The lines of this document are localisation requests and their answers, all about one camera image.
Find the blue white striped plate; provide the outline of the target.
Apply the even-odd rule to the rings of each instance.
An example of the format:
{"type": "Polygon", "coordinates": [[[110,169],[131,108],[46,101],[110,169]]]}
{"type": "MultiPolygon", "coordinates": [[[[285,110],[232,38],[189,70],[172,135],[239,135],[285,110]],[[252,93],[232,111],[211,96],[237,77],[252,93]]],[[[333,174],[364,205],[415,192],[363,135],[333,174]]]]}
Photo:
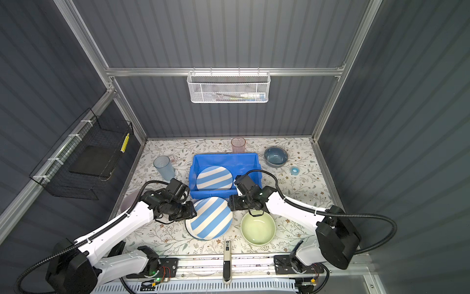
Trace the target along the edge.
{"type": "Polygon", "coordinates": [[[211,166],[202,170],[196,180],[199,191],[230,190],[232,185],[233,175],[222,166],[211,166]]]}

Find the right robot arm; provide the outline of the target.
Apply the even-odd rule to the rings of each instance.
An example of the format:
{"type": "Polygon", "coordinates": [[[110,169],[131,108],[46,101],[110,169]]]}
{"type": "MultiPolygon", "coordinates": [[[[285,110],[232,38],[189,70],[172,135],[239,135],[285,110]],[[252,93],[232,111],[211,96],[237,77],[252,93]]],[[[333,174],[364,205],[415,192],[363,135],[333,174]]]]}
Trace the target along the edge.
{"type": "Polygon", "coordinates": [[[291,251],[288,264],[294,272],[304,273],[323,262],[341,270],[349,267],[361,236],[348,218],[339,217],[345,213],[340,207],[318,208],[282,196],[278,188],[260,188],[249,175],[237,176],[235,187],[237,195],[228,202],[231,211],[247,210],[255,219],[281,216],[315,234],[313,241],[300,241],[291,251]]]}

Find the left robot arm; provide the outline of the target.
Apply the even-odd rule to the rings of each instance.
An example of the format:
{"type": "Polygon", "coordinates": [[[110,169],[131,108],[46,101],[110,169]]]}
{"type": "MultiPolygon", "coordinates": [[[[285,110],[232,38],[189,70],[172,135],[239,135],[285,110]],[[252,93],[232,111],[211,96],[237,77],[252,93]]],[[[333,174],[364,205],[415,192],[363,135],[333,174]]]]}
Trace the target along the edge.
{"type": "Polygon", "coordinates": [[[148,191],[143,186],[131,206],[105,225],[75,241],[59,242],[45,280],[58,294],[89,294],[96,287],[142,274],[148,279],[170,277],[168,267],[148,246],[124,254],[124,239],[140,227],[167,216],[169,223],[197,215],[188,200],[190,189],[173,178],[163,188],[148,191]]]}

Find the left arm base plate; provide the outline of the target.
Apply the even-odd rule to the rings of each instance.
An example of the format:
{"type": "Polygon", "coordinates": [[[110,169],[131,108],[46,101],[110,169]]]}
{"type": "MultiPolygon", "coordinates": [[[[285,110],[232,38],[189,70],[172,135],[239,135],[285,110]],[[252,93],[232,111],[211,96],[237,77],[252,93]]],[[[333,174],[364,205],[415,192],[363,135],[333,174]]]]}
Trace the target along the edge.
{"type": "Polygon", "coordinates": [[[171,279],[176,277],[178,269],[178,258],[159,258],[159,260],[153,260],[149,262],[144,270],[140,273],[129,274],[126,276],[127,279],[171,279]]]}

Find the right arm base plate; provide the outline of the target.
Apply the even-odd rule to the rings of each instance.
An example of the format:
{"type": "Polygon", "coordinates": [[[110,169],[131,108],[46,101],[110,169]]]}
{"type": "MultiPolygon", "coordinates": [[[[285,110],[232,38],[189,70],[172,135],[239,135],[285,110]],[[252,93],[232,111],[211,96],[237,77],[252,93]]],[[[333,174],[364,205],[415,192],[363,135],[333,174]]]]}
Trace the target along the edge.
{"type": "Polygon", "coordinates": [[[298,261],[297,258],[292,260],[290,255],[275,255],[274,267],[275,273],[278,275],[311,274],[316,276],[325,272],[325,270],[318,264],[305,266],[303,263],[298,261]]]}

